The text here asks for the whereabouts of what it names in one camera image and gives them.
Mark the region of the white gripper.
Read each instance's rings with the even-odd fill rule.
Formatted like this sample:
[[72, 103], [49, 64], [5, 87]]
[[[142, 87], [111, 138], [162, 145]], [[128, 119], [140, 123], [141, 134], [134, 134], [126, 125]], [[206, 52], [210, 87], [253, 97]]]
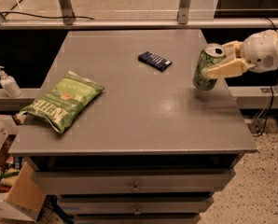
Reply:
[[266, 30], [222, 45], [228, 57], [236, 58], [205, 69], [210, 79], [239, 77], [247, 70], [255, 73], [278, 69], [278, 30]]

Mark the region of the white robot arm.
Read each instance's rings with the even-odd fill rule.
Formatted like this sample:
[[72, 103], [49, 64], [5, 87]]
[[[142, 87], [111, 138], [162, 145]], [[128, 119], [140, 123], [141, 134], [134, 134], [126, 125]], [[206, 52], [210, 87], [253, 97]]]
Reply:
[[210, 79], [239, 77], [247, 71], [265, 73], [278, 69], [278, 30], [266, 30], [248, 36], [243, 42], [223, 45], [227, 58], [202, 74]]

